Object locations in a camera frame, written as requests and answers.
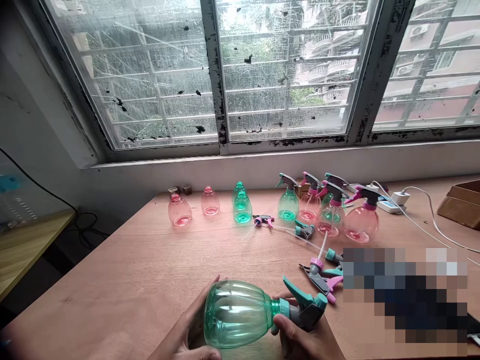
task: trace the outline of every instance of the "air conditioner unit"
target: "air conditioner unit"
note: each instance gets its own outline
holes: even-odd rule
[[[399,67],[397,75],[410,74],[410,72],[412,71],[413,68],[414,68],[413,65]]]
[[[424,34],[429,30],[429,24],[422,24],[419,26],[415,26],[410,33],[410,37],[416,37],[418,35]]]

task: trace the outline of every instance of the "pink spray bottle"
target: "pink spray bottle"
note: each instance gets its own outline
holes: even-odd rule
[[[320,181],[315,176],[304,171],[303,181],[300,183],[300,186],[307,182],[310,183],[310,187],[308,188],[308,192],[300,199],[298,216],[302,223],[313,225],[320,210],[320,198],[317,197]]]
[[[361,185],[355,186],[355,189],[355,195],[351,200],[346,200],[345,204],[360,198],[366,198],[366,201],[348,213],[344,221],[343,233],[357,243],[366,244],[375,238],[379,229],[377,202],[384,198]]]
[[[325,186],[317,197],[320,198],[327,192],[332,196],[330,201],[320,208],[315,228],[320,234],[328,232],[329,238],[336,238],[344,227],[345,211],[342,208],[342,199],[349,199],[349,196],[334,183],[324,180],[322,184]]]

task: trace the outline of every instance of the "finger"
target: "finger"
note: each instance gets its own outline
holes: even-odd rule
[[[187,317],[188,322],[192,320],[192,318],[195,316],[195,314],[199,311],[202,310],[205,304],[205,300],[207,300],[207,295],[209,294],[210,288],[212,287],[213,284],[218,282],[220,279],[220,275],[218,274],[215,276],[210,282],[205,286],[200,294],[196,297],[196,299],[191,303],[191,305],[188,307],[188,309],[185,311],[184,315]]]
[[[298,306],[299,305],[299,302],[297,301],[296,298],[286,298],[285,300],[288,301],[288,303],[292,306]]]
[[[274,299],[287,299],[287,298],[293,298],[293,297],[294,295],[288,290],[281,291],[278,294],[272,296],[272,298]]]
[[[183,351],[175,359],[178,360],[222,360],[220,351],[211,346],[202,346],[194,350]]]
[[[313,354],[315,352],[315,338],[313,335],[303,331],[289,318],[280,314],[277,314],[273,317],[273,322],[280,329],[280,333],[284,333],[288,339],[298,343],[309,354]]]

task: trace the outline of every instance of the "plastic bottle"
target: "plastic bottle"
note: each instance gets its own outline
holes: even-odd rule
[[[295,221],[299,215],[299,200],[295,195],[295,186],[299,184],[290,176],[280,173],[280,182],[276,185],[286,184],[286,191],[278,201],[278,216],[285,221]]]
[[[213,216],[220,211],[220,201],[217,193],[211,186],[205,186],[205,191],[200,200],[201,211],[205,216]]]
[[[377,214],[377,202],[379,194],[361,185],[355,186],[356,193],[350,203],[360,198],[366,198],[362,206],[354,208],[345,218],[343,233],[351,240],[366,244],[375,238],[379,229],[379,216]]]
[[[342,190],[345,190],[345,186],[349,184],[348,181],[342,179],[341,177],[333,175],[329,172],[325,173],[325,180],[328,181],[329,183],[337,185]],[[332,197],[333,197],[333,194],[331,192],[327,193],[327,195],[321,200],[321,205],[324,206],[328,204],[332,199]],[[346,208],[345,199],[342,199],[341,207],[344,209]]]
[[[252,220],[252,204],[243,190],[240,190],[233,203],[233,218],[240,224],[245,224]]]
[[[233,205],[235,202],[235,199],[239,195],[239,192],[241,191],[245,192],[245,195],[248,196],[247,194],[247,189],[245,188],[244,184],[241,181],[237,181],[235,188],[233,189],[233,192],[231,193],[231,204]]]
[[[324,180],[322,184],[325,187],[318,194],[318,197],[326,194],[326,192],[333,194],[333,196],[328,204],[321,207],[315,228],[321,234],[328,232],[328,237],[336,238],[342,232],[344,226],[345,211],[342,208],[342,198],[349,197],[345,191],[331,182]]]
[[[261,288],[248,282],[225,280],[214,284],[206,298],[203,317],[205,342],[218,349],[234,349],[253,343],[274,326],[274,316],[282,314],[306,331],[312,330],[327,306],[327,298],[306,294],[283,277],[285,286],[295,296],[299,307],[285,299],[271,299]],[[309,316],[299,313],[309,307]]]
[[[176,192],[171,194],[168,204],[168,218],[175,227],[185,226],[192,221],[192,209],[189,203]]]
[[[317,218],[320,209],[320,199],[317,197],[320,181],[313,175],[304,171],[303,181],[300,183],[300,186],[307,182],[310,183],[310,188],[308,188],[308,192],[300,199],[298,216],[304,223],[312,225],[315,223],[315,219]]]

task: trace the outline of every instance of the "pixelated area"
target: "pixelated area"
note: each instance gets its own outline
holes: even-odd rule
[[[345,248],[343,259],[344,321],[356,343],[395,344],[399,357],[466,356],[467,263],[456,249]]]

